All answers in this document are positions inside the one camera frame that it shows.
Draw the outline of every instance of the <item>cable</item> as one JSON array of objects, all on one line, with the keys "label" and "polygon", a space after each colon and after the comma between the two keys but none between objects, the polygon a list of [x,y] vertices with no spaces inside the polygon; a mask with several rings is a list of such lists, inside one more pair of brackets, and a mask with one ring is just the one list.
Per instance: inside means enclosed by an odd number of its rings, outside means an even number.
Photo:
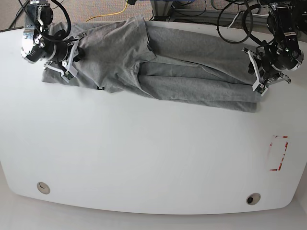
[{"label": "cable", "polygon": [[[26,7],[28,4],[29,4],[29,2],[30,2],[30,0],[27,0],[25,3],[24,3],[24,7]],[[20,15],[23,13],[23,8],[21,7],[20,9],[19,9],[19,11],[16,13],[16,15],[15,15],[15,18],[14,18],[14,20],[12,21],[12,23],[11,23],[11,25],[9,26],[9,28],[8,29],[11,29],[11,27],[13,26],[13,24],[15,25],[14,27],[16,27],[16,21],[17,21],[17,19],[20,17]]]},{"label": "cable", "polygon": [[[236,5],[239,5],[239,6],[241,6],[241,5],[244,5],[244,2],[243,2],[243,0],[225,0],[225,1],[227,1],[227,2],[229,2],[229,3],[234,3],[234,4],[236,4]],[[215,5],[214,5],[214,0],[211,0],[211,5],[212,5],[212,7],[214,8],[214,9],[216,9],[217,11],[221,11],[221,10],[223,10],[223,9],[218,9]]]},{"label": "cable", "polygon": [[[152,10],[152,13],[154,14],[153,10]],[[152,17],[149,20],[152,21],[153,18],[154,18],[154,15],[152,15]]]},{"label": "cable", "polygon": [[18,2],[19,2],[19,4],[20,4],[20,6],[23,8],[25,14],[29,17],[29,19],[30,19],[31,22],[33,23],[34,28],[37,30],[37,32],[38,32],[40,35],[42,35],[42,37],[43,37],[44,39],[46,39],[46,40],[48,40],[48,41],[50,41],[50,42],[56,42],[56,43],[59,43],[59,42],[66,42],[66,43],[68,43],[68,42],[78,41],[78,39],[72,39],[72,40],[65,40],[65,41],[63,41],[63,39],[65,39],[65,38],[70,34],[70,32],[71,32],[71,20],[70,20],[70,18],[69,18],[69,15],[68,15],[67,11],[65,10],[65,8],[64,8],[57,0],[51,0],[51,1],[62,9],[62,11],[63,11],[63,13],[64,13],[64,15],[65,15],[65,18],[66,18],[66,20],[67,20],[67,31],[66,31],[66,33],[65,33],[65,34],[62,33],[62,32],[65,31],[65,30],[60,30],[60,31],[58,31],[58,32],[56,33],[56,34],[58,34],[58,35],[60,35],[60,36],[55,36],[55,35],[54,35],[54,36],[51,36],[51,35],[44,34],[43,32],[41,32],[41,31],[39,30],[39,28],[37,27],[37,25],[35,25],[35,22],[34,22],[34,19],[32,18],[32,16],[31,16],[31,15],[28,13],[28,11],[25,9],[25,7],[24,7],[23,4],[21,3],[21,1],[18,0]]},{"label": "cable", "polygon": [[258,8],[258,11],[257,11],[257,13],[256,13],[256,14],[260,14],[261,9],[262,9],[262,7],[259,7],[259,8]]},{"label": "cable", "polygon": [[176,1],[176,3],[180,6],[186,6],[186,5],[190,5],[191,3],[193,3],[192,1],[188,1],[187,3],[182,3],[180,1]]},{"label": "cable", "polygon": [[[61,1],[60,4],[62,4],[63,2],[65,2],[65,0]],[[52,10],[56,9],[58,6],[51,8]]]},{"label": "cable", "polygon": [[265,41],[265,40],[262,41],[263,45],[260,45],[260,46],[256,47],[256,54],[259,54],[259,53],[260,53],[260,52],[259,52],[259,48],[265,47],[266,45],[269,45],[271,42],[272,42],[272,41],[270,41],[269,43],[267,43],[267,41]]},{"label": "cable", "polygon": [[128,6],[128,2],[126,2],[125,8],[122,11],[120,11],[120,12],[110,13],[110,14],[105,14],[105,15],[98,15],[98,16],[95,16],[95,17],[91,17],[88,20],[86,20],[86,22],[88,22],[88,21],[90,21],[90,20],[92,20],[94,18],[100,18],[100,17],[105,17],[105,16],[112,16],[112,15],[117,15],[117,14],[123,13],[126,10],[127,6]]},{"label": "cable", "polygon": [[242,12],[244,12],[244,11],[240,11],[240,12],[234,17],[233,21],[230,23],[230,25],[228,26],[228,28],[230,28],[230,27],[235,23],[236,19],[238,18],[238,16],[239,16],[240,13],[242,13]]},{"label": "cable", "polygon": [[173,16],[174,12],[175,12],[175,7],[173,5],[171,5],[171,8],[170,8],[170,14],[169,14],[169,17],[168,17],[168,22],[171,20],[171,17]]},{"label": "cable", "polygon": [[255,15],[255,16],[263,16],[263,17],[268,17],[269,16],[268,14],[256,14],[256,13],[253,13],[253,15]]},{"label": "cable", "polygon": [[[251,10],[254,10],[256,8],[259,8],[261,7],[260,4],[255,4],[255,5],[252,5],[250,6],[250,9]],[[243,27],[243,30],[245,31],[246,34],[250,34],[250,39],[252,39],[254,42],[256,42],[258,45],[260,46],[264,46],[265,44],[263,43],[263,41],[260,41],[258,38],[256,38],[254,35],[252,35],[250,33],[250,31],[248,31],[248,28],[246,26],[246,17],[248,16],[249,12],[248,11],[245,11],[244,14],[243,14],[243,17],[242,17],[242,27]]]},{"label": "cable", "polygon": [[238,41],[238,42],[232,42],[232,41],[229,41],[227,40],[226,38],[224,38],[220,32],[220,19],[221,19],[221,16],[222,16],[222,13],[229,7],[233,4],[233,2],[229,3],[227,6],[225,6],[225,8],[222,9],[222,11],[220,12],[218,18],[217,18],[217,25],[216,25],[216,29],[217,29],[217,33],[219,34],[220,38],[223,39],[224,41],[230,43],[230,44],[240,44],[242,42],[245,42],[246,40],[248,40],[249,36],[251,35],[251,32],[253,30],[253,25],[254,25],[254,19],[253,19],[253,15],[252,15],[252,12],[251,12],[251,8],[249,7],[248,5],[248,2],[247,0],[244,0],[244,3],[246,5],[246,8],[247,8],[247,11],[250,13],[250,26],[249,26],[249,33],[247,34],[247,36],[241,40],[241,41]]},{"label": "cable", "polygon": [[178,12],[178,11],[175,11],[175,12],[176,12],[176,13],[179,13],[179,14],[181,14],[181,15],[184,15],[184,16],[188,16],[188,17],[200,16],[200,15],[202,15],[203,13],[205,13],[205,11],[207,10],[207,2],[206,2],[206,0],[204,0],[204,1],[205,1],[205,9],[204,9],[203,12],[201,12],[200,14],[197,14],[197,15],[186,15],[186,14],[180,13],[180,12]]}]

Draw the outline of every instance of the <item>yellow cable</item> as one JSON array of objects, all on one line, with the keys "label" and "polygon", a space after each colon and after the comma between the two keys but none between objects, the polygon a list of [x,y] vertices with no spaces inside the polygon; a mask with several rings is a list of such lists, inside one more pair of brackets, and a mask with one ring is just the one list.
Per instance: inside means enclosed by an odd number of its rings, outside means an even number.
[{"label": "yellow cable", "polygon": [[120,11],[120,12],[95,16],[95,17],[92,17],[92,18],[90,18],[90,19],[88,19],[88,20],[86,20],[86,21],[88,22],[88,21],[90,21],[90,20],[92,20],[92,19],[94,19],[94,18],[100,18],[100,17],[105,17],[105,16],[112,16],[112,15],[117,15],[117,14],[123,13],[123,12],[126,10],[127,6],[128,6],[128,2],[126,2],[125,8],[124,8],[122,11]]}]

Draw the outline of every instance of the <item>gray shirt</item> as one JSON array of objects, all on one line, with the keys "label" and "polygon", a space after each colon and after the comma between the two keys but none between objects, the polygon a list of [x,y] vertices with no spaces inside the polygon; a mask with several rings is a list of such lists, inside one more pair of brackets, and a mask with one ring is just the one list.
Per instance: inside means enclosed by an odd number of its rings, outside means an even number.
[{"label": "gray shirt", "polygon": [[[51,33],[66,24],[51,26]],[[76,23],[71,35],[86,33],[80,41],[86,56],[74,63],[77,78],[66,83],[46,69],[43,81],[126,90],[160,100],[202,104],[246,112],[261,100],[252,91],[249,59],[241,49],[220,38],[162,27],[147,29],[142,16],[118,23]]]}]

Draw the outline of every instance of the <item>gray carpet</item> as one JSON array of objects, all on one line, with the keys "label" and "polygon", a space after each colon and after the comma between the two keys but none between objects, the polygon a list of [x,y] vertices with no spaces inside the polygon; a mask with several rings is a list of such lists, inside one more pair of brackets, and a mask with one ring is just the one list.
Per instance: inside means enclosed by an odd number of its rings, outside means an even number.
[{"label": "gray carpet", "polygon": [[[214,10],[211,6],[210,0],[206,0],[207,9]],[[217,8],[223,8],[227,5],[224,0],[214,0],[214,5]],[[125,6],[124,0],[65,0],[63,6],[66,8],[72,22],[85,22],[88,18],[101,14],[108,14],[121,11]],[[205,7],[205,0],[195,0],[194,3],[185,6],[185,9],[195,9],[202,11]],[[6,29],[13,19],[20,5],[17,0],[0,0],[0,30]],[[229,12],[237,12],[238,6],[232,5],[227,9]],[[108,16],[103,18],[96,18],[93,21],[120,21],[125,20],[129,17],[143,14],[146,20],[149,20],[152,16],[152,8],[150,1],[142,0],[137,1],[134,6],[128,5],[127,9],[118,15]],[[53,22],[65,21],[64,14],[60,8],[54,9],[54,20]],[[17,21],[16,26],[24,25],[24,15]]]}]

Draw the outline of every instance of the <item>black cable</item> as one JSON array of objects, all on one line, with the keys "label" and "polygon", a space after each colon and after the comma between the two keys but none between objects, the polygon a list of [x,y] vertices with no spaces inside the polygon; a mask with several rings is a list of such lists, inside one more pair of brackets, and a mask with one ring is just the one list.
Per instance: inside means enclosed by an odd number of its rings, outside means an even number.
[{"label": "black cable", "polygon": [[[229,2],[229,3],[232,2],[232,3],[234,3],[235,5],[238,5],[238,6],[244,5],[243,0],[225,0],[225,1],[227,1],[227,2]],[[223,9],[218,9],[218,8],[214,5],[214,0],[211,0],[211,5],[212,5],[212,7],[213,7],[214,9],[216,9],[217,11],[223,10]]]},{"label": "black cable", "polygon": [[250,26],[249,26],[249,33],[247,34],[247,36],[241,40],[241,41],[238,41],[238,42],[233,42],[233,41],[229,41],[227,40],[226,38],[224,38],[220,32],[220,19],[221,19],[221,16],[222,16],[222,13],[229,7],[233,4],[233,2],[229,3],[227,6],[225,6],[225,8],[222,9],[222,11],[220,12],[218,18],[217,18],[217,25],[216,25],[216,29],[217,29],[217,33],[219,34],[220,38],[223,39],[224,41],[230,43],[230,44],[240,44],[242,42],[245,42],[246,40],[248,40],[249,36],[251,35],[251,32],[253,31],[253,26],[254,26],[254,19],[253,19],[253,14],[251,12],[251,9],[248,5],[248,2],[247,0],[243,0],[245,5],[246,5],[246,8],[247,8],[247,11],[250,13]]},{"label": "black cable", "polygon": [[258,46],[258,47],[256,47],[256,54],[260,54],[259,53],[259,48],[261,48],[261,47],[265,47],[265,46],[267,46],[267,45],[269,45],[272,41],[270,41],[269,43],[267,43],[267,41],[262,41],[262,45],[260,45],[260,46]]},{"label": "black cable", "polygon": [[55,43],[58,43],[58,42],[74,42],[74,41],[78,41],[78,39],[72,39],[72,40],[65,40],[63,41],[63,39],[65,39],[71,32],[71,20],[69,18],[69,15],[67,13],[67,11],[65,10],[65,8],[56,0],[51,0],[54,4],[56,4],[57,6],[59,6],[62,10],[63,10],[63,13],[66,17],[66,20],[67,20],[67,31],[65,34],[63,33],[60,33],[59,31],[59,35],[60,36],[51,36],[51,35],[47,35],[47,34],[44,34],[43,32],[41,32],[39,30],[39,28],[35,25],[35,22],[34,22],[34,19],[30,16],[30,14],[28,13],[28,11],[25,9],[25,7],[23,6],[23,4],[20,2],[20,0],[18,0],[20,6],[23,8],[24,12],[26,13],[26,15],[29,17],[29,19],[31,20],[31,22],[33,23],[35,29],[38,31],[38,33],[40,35],[42,35],[42,37],[50,42],[55,42]]},{"label": "black cable", "polygon": [[[153,12],[153,10],[152,10],[152,12]],[[154,12],[153,12],[153,14],[154,14]],[[153,18],[154,18],[154,15],[152,15],[152,17],[149,20],[152,21]]]},{"label": "black cable", "polygon": [[171,6],[170,14],[169,14],[169,17],[168,17],[168,22],[171,20],[171,17],[173,16],[174,12],[175,12],[175,8],[173,6]]},{"label": "black cable", "polygon": [[182,3],[182,2],[180,2],[180,1],[176,1],[176,3],[177,3],[178,5],[180,5],[180,6],[186,6],[186,5],[192,4],[193,2],[192,2],[192,1],[188,1],[187,3]]},{"label": "black cable", "polygon": [[[29,2],[30,2],[30,0],[27,0],[27,1],[24,3],[23,6],[26,7],[26,6],[29,4]],[[19,11],[16,13],[15,18],[14,18],[14,20],[12,21],[11,25],[8,27],[8,29],[11,29],[12,26],[13,26],[13,24],[15,24],[14,27],[16,27],[16,21],[17,21],[17,19],[20,17],[20,15],[21,15],[22,13],[23,13],[23,8],[21,7],[21,8],[19,9]]]},{"label": "black cable", "polygon": [[[65,0],[61,1],[60,4],[62,4]],[[56,9],[58,6],[51,8],[52,10]]]},{"label": "black cable", "polygon": [[204,9],[203,12],[201,12],[200,14],[197,14],[197,15],[186,15],[186,14],[180,13],[180,12],[178,12],[178,11],[176,11],[176,13],[179,13],[179,14],[181,14],[181,15],[188,16],[188,17],[200,16],[200,15],[202,15],[203,13],[205,13],[205,11],[207,10],[207,2],[206,2],[206,0],[204,0],[204,1],[205,1],[205,9]]},{"label": "black cable", "polygon": [[262,7],[259,7],[259,8],[258,8],[258,11],[256,12],[256,14],[260,14],[260,12],[261,12],[261,9],[262,9]]},{"label": "black cable", "polygon": [[[250,6],[250,9],[251,10],[254,10],[256,8],[260,8],[261,5],[260,4],[255,4],[255,5],[252,5]],[[246,34],[249,34],[249,31],[248,31],[248,28],[246,26],[246,17],[248,16],[249,12],[248,11],[245,11],[244,14],[243,14],[243,17],[242,17],[242,27],[243,27],[243,30],[245,31]],[[256,38],[254,35],[250,34],[250,39],[252,39],[254,42],[256,42],[258,45],[260,46],[264,46],[266,44],[270,44],[271,42],[273,42],[274,38],[269,42],[269,43],[266,43],[265,44],[263,43],[263,41],[260,41],[258,38]]]}]

